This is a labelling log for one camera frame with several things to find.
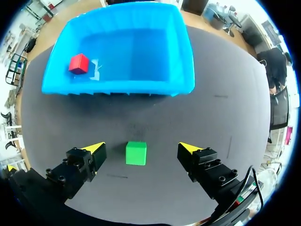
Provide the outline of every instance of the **chair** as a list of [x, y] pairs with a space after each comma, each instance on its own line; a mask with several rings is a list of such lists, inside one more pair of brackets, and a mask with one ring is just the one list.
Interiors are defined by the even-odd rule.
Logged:
[[230, 6], [229, 11], [228, 11], [228, 15], [230, 15], [231, 12], [235, 12], [236, 9], [234, 6]]
[[279, 93], [270, 96], [270, 104], [270, 130], [286, 127], [288, 125], [289, 118], [289, 100], [287, 88], [285, 87]]
[[6, 119], [6, 124], [8, 126], [12, 126], [13, 125], [13, 120], [12, 120], [11, 112], [8, 112], [7, 114], [1, 113], [1, 116]]
[[5, 145], [5, 149], [7, 150], [9, 146], [16, 147], [15, 143], [12, 142], [12, 141], [8, 142], [8, 143]]

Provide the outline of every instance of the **office chair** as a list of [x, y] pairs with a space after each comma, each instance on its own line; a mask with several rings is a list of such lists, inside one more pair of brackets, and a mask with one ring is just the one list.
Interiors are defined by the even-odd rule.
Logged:
[[230, 6], [228, 15], [230, 15], [231, 12], [235, 12], [235, 11], [236, 11], [236, 8], [234, 6]]
[[12, 142], [12, 141], [8, 142], [8, 143], [5, 145], [5, 149], [7, 150], [9, 146], [16, 147], [15, 143]]
[[13, 125], [13, 120], [12, 120], [11, 112], [8, 112], [7, 114], [2, 114], [1, 113], [1, 116], [6, 119], [6, 124], [8, 126], [12, 126]]

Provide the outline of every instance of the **black mat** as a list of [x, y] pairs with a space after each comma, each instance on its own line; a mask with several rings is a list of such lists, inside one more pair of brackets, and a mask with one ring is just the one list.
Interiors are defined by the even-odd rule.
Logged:
[[[180, 141], [216, 150], [239, 171], [259, 167], [269, 133], [269, 87], [251, 55], [214, 34], [188, 27], [196, 87], [186, 96], [43, 95], [51, 48], [26, 72], [22, 126], [27, 155], [45, 175], [72, 147], [105, 141], [108, 159], [67, 205], [126, 223], [185, 225], [211, 215], [216, 202], [192, 183], [176, 158]], [[147, 142], [146, 166], [125, 164], [127, 141]]]

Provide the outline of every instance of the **cable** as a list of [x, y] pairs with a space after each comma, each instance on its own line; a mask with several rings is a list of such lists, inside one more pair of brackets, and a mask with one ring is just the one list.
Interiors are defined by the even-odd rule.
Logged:
[[252, 168], [252, 171], [253, 171], [253, 177], [254, 177], [254, 180], [255, 180], [257, 192], [258, 192], [260, 203], [261, 203], [260, 209], [262, 209], [264, 203], [263, 203], [263, 198], [262, 198], [262, 194], [261, 194], [261, 191], [260, 191], [259, 183], [258, 183], [258, 180], [257, 180], [256, 171], [255, 171], [254, 168]]
[[230, 209], [230, 207], [235, 203], [235, 201], [239, 198], [240, 194], [242, 193], [242, 191], [244, 190], [248, 180], [249, 180], [249, 177], [250, 177], [250, 174], [251, 174], [251, 170], [253, 168], [253, 165], [251, 165], [246, 173], [246, 176], [241, 184], [241, 186], [239, 187], [236, 195], [235, 195], [235, 199], [233, 199], [233, 201], [231, 201], [226, 207], [221, 207], [221, 209], [219, 211], [216, 211], [212, 214], [211, 218], [209, 221], [207, 221], [204, 225], [210, 225], [212, 224], [213, 222], [215, 222], [216, 220], [218, 220], [225, 212], [227, 212], [228, 209]]

